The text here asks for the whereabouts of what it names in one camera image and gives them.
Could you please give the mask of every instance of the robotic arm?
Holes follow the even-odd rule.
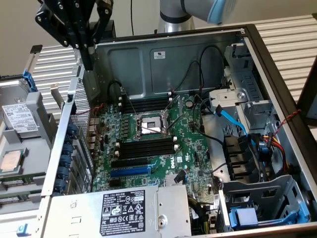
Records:
[[[158,32],[194,29],[195,16],[208,23],[221,24],[235,7],[235,0],[160,0]]]
[[[91,26],[89,18],[97,4],[98,22]],[[61,45],[80,51],[86,70],[93,69],[90,52],[99,43],[112,14],[113,0],[44,0],[36,14],[36,22]]]

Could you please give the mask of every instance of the white wall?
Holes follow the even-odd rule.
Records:
[[[34,21],[36,0],[0,0],[0,75],[21,73],[32,45],[57,42]],[[135,34],[151,34],[159,23],[159,0],[133,0]],[[317,12],[317,0],[237,0],[227,23],[256,21]],[[117,36],[131,35],[130,0],[114,0]],[[196,27],[206,26],[195,19]]]

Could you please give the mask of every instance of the power supply label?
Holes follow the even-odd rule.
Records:
[[[17,133],[37,131],[38,128],[25,103],[2,106],[13,129]]]
[[[100,234],[145,232],[145,190],[104,194]]]

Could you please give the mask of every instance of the green circuit board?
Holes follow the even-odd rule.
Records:
[[[192,109],[185,107],[188,100],[194,100],[194,97],[189,95],[180,96],[181,104],[176,101],[168,110],[170,122],[174,121],[179,116],[179,107],[182,108],[183,116],[173,125],[171,135],[177,137],[177,144],[180,149],[172,155],[153,156],[149,157],[149,164],[153,165],[150,175],[135,175],[120,177],[121,187],[109,187],[108,181],[110,178],[111,161],[117,160],[114,156],[115,143],[117,139],[124,142],[134,141],[136,127],[133,119],[133,114],[122,115],[117,111],[117,108],[110,106],[101,115],[101,120],[105,122],[105,127],[101,134],[108,136],[108,144],[104,150],[100,150],[96,144],[95,156],[95,176],[93,180],[93,192],[105,191],[119,188],[130,188],[138,186],[158,185],[165,186],[165,177],[177,175],[178,172],[186,168],[186,187],[190,196],[195,196],[198,201],[213,202],[212,193],[208,193],[208,184],[212,184],[211,175],[205,175],[200,172],[199,165],[195,163],[194,154],[198,155],[201,160],[207,150],[207,142],[205,137],[197,132],[193,132],[189,122],[193,121]],[[161,134],[147,135],[148,138],[162,137]],[[203,161],[204,170],[211,170],[210,161],[205,157]]]

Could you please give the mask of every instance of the blue pcie slot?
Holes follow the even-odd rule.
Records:
[[[148,166],[142,166],[142,167],[135,167],[130,169],[123,169],[123,170],[112,170],[110,172],[111,177],[142,175],[142,174],[151,174],[151,168]]]

